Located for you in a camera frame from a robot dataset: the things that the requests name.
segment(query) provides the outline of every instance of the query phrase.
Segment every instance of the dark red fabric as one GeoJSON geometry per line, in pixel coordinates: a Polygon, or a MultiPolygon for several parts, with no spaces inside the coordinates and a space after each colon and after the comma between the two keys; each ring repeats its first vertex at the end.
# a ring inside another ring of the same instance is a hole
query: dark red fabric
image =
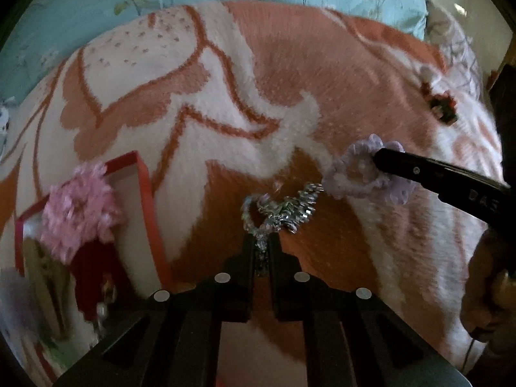
{"type": "Polygon", "coordinates": [[[86,243],[76,253],[70,264],[75,283],[77,308],[89,322],[96,320],[96,305],[104,301],[102,284],[111,278],[117,289],[117,304],[130,307],[136,294],[127,273],[118,258],[114,244],[102,244],[98,240],[86,243]]]}

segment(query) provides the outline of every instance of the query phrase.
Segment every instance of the sparkly hair tie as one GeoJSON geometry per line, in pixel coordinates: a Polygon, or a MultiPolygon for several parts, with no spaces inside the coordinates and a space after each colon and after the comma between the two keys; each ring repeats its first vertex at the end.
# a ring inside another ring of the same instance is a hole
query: sparkly hair tie
{"type": "Polygon", "coordinates": [[[398,205],[406,204],[416,183],[379,170],[372,157],[380,148],[404,153],[399,142],[391,141],[384,144],[375,134],[366,140],[357,141],[324,173],[324,191],[335,199],[342,199],[348,195],[357,198],[369,197],[372,200],[383,198],[398,205]]]}

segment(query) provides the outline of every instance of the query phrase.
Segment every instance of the lavender hair tie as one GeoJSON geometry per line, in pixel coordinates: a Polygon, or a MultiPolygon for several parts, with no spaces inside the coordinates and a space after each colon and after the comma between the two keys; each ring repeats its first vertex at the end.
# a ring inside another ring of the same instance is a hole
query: lavender hair tie
{"type": "Polygon", "coordinates": [[[380,171],[372,160],[380,148],[404,153],[399,142],[391,141],[384,144],[375,134],[366,140],[357,141],[324,173],[324,191],[335,199],[342,199],[348,195],[357,198],[369,197],[372,200],[383,198],[391,200],[394,204],[406,204],[416,183],[380,171]]]}

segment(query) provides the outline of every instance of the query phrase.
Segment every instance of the wire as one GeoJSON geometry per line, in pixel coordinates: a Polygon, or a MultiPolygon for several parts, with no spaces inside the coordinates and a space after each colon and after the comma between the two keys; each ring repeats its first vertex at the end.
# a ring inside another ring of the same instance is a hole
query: wire
{"type": "Polygon", "coordinates": [[[466,363],[468,362],[468,358],[470,357],[471,350],[473,349],[473,344],[475,343],[474,339],[471,339],[470,347],[468,348],[468,352],[466,352],[466,357],[464,358],[464,363],[462,364],[462,368],[460,372],[464,374],[464,370],[466,368],[466,363]]]}

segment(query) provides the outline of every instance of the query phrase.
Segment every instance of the orange and white blanket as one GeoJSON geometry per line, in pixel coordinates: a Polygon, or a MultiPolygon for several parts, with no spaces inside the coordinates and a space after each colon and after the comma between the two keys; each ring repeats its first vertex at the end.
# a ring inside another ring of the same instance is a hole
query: orange and white blanket
{"type": "MultiPolygon", "coordinates": [[[[151,173],[173,276],[187,283],[239,251],[246,195],[295,195],[373,133],[501,179],[492,117],[447,77],[437,48],[322,8],[239,1],[152,13],[76,51],[19,109],[0,166],[2,267],[13,265],[15,217],[51,184],[131,150],[151,173]],[[433,116],[423,81],[450,90],[458,122],[433,116]]],[[[402,206],[323,194],[314,218],[281,240],[329,285],[377,293],[460,366],[470,343],[460,301],[484,228],[419,187],[402,206]]],[[[306,384],[301,326],[275,322],[267,296],[260,279],[252,322],[223,328],[229,387],[306,384]]]]}

